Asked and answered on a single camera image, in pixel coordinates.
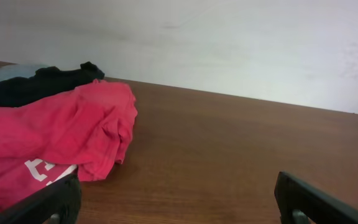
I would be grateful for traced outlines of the red t-shirt with white print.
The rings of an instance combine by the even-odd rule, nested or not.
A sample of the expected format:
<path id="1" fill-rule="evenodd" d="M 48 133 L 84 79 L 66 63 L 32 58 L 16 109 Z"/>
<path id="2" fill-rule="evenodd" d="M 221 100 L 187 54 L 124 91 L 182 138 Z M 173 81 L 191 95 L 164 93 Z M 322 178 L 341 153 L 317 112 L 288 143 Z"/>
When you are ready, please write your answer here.
<path id="1" fill-rule="evenodd" d="M 0 107 L 0 212 L 72 172 L 105 179 L 125 158 L 136 116 L 130 87 L 106 81 Z"/>

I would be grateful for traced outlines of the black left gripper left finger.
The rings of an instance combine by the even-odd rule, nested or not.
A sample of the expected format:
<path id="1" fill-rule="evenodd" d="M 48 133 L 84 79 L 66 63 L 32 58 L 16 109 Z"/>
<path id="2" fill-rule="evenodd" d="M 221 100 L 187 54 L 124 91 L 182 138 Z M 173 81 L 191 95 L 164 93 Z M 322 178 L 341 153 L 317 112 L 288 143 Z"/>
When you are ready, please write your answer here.
<path id="1" fill-rule="evenodd" d="M 75 224 L 80 208 L 80 181 L 69 174 L 0 212 L 0 224 Z"/>

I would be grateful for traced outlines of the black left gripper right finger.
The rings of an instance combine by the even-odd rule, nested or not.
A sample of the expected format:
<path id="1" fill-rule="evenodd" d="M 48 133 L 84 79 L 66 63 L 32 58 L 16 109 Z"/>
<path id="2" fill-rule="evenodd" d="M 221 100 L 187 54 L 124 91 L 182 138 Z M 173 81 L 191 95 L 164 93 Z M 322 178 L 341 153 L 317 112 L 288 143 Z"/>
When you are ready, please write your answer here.
<path id="1" fill-rule="evenodd" d="M 358 210 L 287 172 L 278 173 L 274 196 L 282 224 L 358 224 Z"/>

